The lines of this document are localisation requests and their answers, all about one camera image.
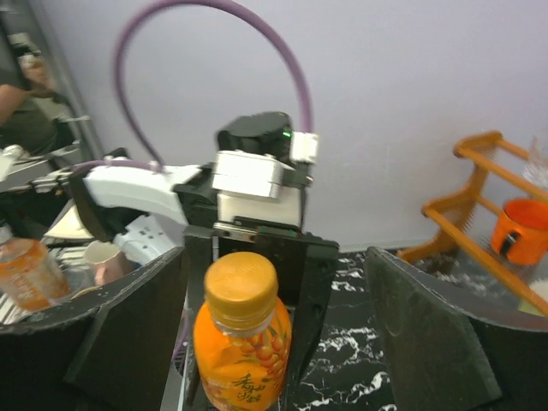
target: robotic arm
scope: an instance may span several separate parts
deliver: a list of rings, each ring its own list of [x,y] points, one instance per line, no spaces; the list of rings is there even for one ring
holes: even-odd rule
[[[240,241],[241,218],[300,231],[318,136],[293,132],[287,115],[272,112],[236,119],[218,132],[217,145],[216,161],[201,167],[166,166],[159,172],[154,164],[143,170],[107,160],[76,171],[69,180],[82,223],[99,240],[130,249],[141,264],[175,246],[158,235],[154,214],[185,226],[211,224]],[[206,193],[200,195],[200,187]],[[207,218],[196,216],[197,201],[215,207],[217,215],[211,209]]]
[[[140,170],[122,160],[116,161],[121,166],[107,161],[79,169],[68,179],[72,195],[87,230],[141,264],[175,246],[152,214],[187,224],[183,258],[188,287],[194,287],[187,293],[191,312],[203,302],[203,277],[213,260],[234,251],[268,258],[277,269],[280,298],[295,309],[282,399],[282,409],[291,409],[318,346],[337,270],[338,244],[302,229],[318,136],[294,132],[287,115],[269,112],[236,119],[217,133],[217,144],[216,161],[201,166],[160,172],[155,164]],[[185,402],[191,405],[200,379],[195,364],[185,370]]]

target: wooden rack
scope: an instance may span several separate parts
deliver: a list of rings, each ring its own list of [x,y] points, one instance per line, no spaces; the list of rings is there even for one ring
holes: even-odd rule
[[[529,153],[527,150],[505,140],[503,135],[497,131],[473,135],[460,140],[455,145],[453,153],[457,157],[468,158],[474,162],[472,175],[465,187],[457,193],[424,204],[422,213],[436,222],[440,230],[431,241],[418,247],[403,250],[398,254],[398,257],[409,262],[409,264],[413,264],[413,262],[420,259],[426,259],[439,253],[447,253],[460,247],[514,294],[528,301],[548,317],[548,301],[534,293],[515,273],[503,264],[501,259],[478,245],[464,232],[478,205],[485,207],[495,215],[501,212],[500,207],[481,194],[489,173],[501,177],[535,199],[548,202],[547,192],[506,170],[489,158],[490,154],[501,149],[518,158],[528,160]]]

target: marble surface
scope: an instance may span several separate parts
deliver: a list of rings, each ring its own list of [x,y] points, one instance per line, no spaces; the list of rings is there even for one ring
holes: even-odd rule
[[[369,302],[364,258],[364,253],[349,253],[339,260],[321,342],[295,404],[300,411],[396,411]]]
[[[536,266],[524,267],[503,262],[492,255],[525,284],[531,285],[548,280],[548,258],[544,258]],[[495,304],[515,309],[520,306],[519,297],[461,249],[419,260],[414,266],[439,280],[452,283]]]

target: white wall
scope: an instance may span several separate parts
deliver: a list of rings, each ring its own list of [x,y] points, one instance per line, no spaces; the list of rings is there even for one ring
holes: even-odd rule
[[[146,158],[111,88],[116,36],[145,0],[42,0],[106,148]],[[307,228],[344,245],[430,236],[421,204],[459,187],[466,134],[498,128],[528,145],[548,122],[544,0],[241,0],[307,73],[322,145]],[[134,111],[170,164],[214,158],[233,117],[285,110],[295,93],[276,52],[221,12],[151,21],[128,59]]]

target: orange juice bottle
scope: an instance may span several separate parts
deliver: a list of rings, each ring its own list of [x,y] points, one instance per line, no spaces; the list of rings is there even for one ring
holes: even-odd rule
[[[40,241],[15,238],[0,222],[0,289],[20,308],[39,311],[70,292],[63,273]]]
[[[205,393],[220,411],[266,411],[282,392],[291,343],[276,269],[259,254],[231,253],[204,286],[194,352]]]

